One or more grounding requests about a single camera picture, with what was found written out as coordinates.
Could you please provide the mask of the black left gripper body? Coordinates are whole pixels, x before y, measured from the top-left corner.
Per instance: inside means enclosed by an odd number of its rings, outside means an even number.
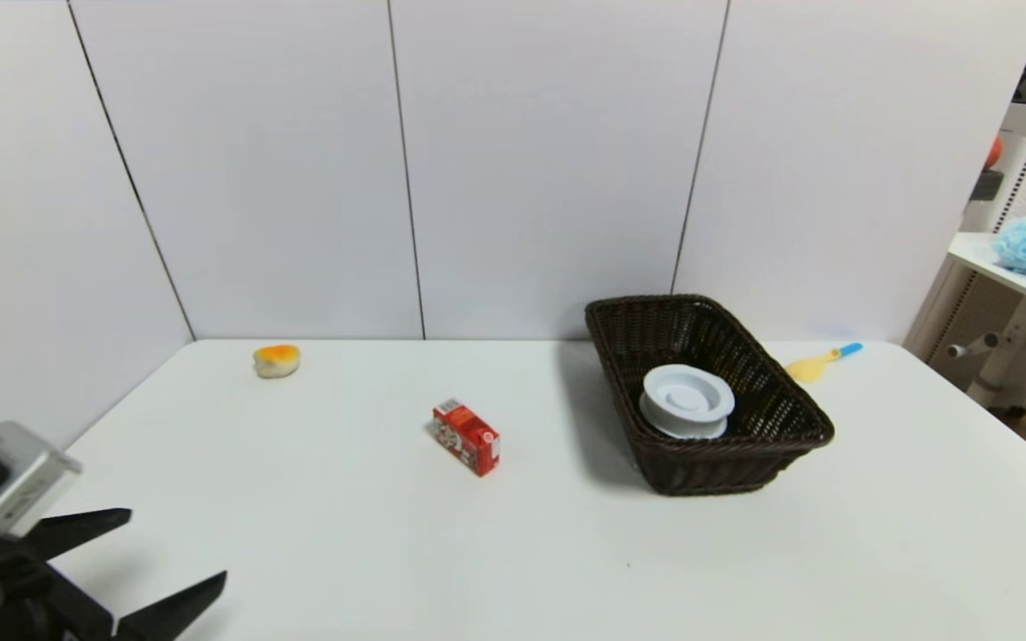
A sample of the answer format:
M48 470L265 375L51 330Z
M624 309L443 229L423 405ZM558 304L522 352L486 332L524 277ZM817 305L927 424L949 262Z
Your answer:
M115 620L28 548L0 545L0 640L110 640Z

